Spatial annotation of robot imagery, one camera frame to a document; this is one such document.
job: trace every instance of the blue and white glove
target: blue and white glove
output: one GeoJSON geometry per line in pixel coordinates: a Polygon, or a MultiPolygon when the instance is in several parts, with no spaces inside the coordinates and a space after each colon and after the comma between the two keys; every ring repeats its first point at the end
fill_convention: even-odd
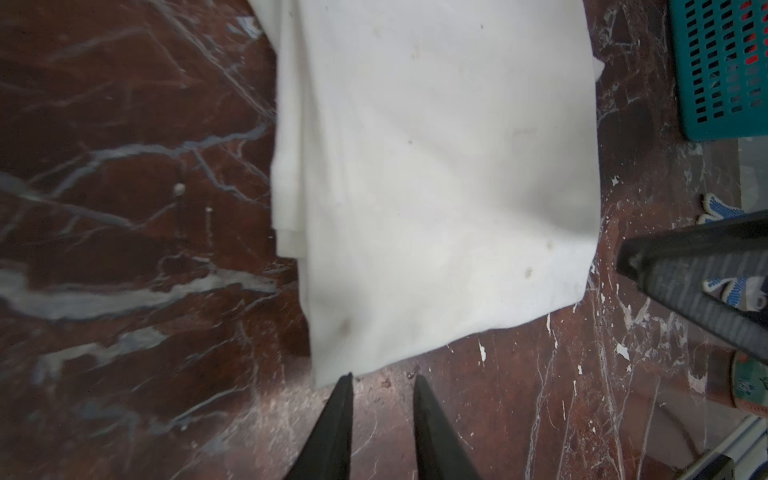
{"type": "MultiPolygon", "coordinates": [[[[702,204],[706,213],[699,216],[696,222],[699,225],[744,215],[744,210],[731,207],[713,194],[704,195],[702,204]]],[[[761,290],[764,280],[763,276],[716,278],[704,280],[703,288],[707,293],[722,288],[720,299],[728,305],[746,312],[759,312],[768,304],[768,297],[761,290]]]]}

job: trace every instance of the red marble countertop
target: red marble countertop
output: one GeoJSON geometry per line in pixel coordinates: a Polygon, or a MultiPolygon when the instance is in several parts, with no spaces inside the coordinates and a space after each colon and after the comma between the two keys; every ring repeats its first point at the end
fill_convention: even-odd
{"type": "MultiPolygon", "coordinates": [[[[357,378],[354,479],[416,477],[417,372],[487,479],[673,478],[743,417],[707,391],[710,336],[614,272],[702,193],[738,204],[736,144],[680,133],[666,0],[586,4],[606,62],[586,296],[357,378]]],[[[250,9],[0,8],[0,472],[282,478],[330,388],[274,254],[275,56],[250,9]]]]}

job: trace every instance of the basket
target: basket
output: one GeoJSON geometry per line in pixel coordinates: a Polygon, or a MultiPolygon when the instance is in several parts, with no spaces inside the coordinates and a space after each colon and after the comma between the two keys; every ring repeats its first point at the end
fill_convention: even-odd
{"type": "Polygon", "coordinates": [[[683,129],[768,135],[768,0],[670,0],[683,129]]]}

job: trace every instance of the white cloth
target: white cloth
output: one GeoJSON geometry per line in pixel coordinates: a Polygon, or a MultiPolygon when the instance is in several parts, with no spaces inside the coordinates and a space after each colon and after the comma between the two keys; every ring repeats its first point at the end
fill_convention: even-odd
{"type": "Polygon", "coordinates": [[[317,385],[582,298],[600,183],[581,0],[251,3],[317,385]]]}

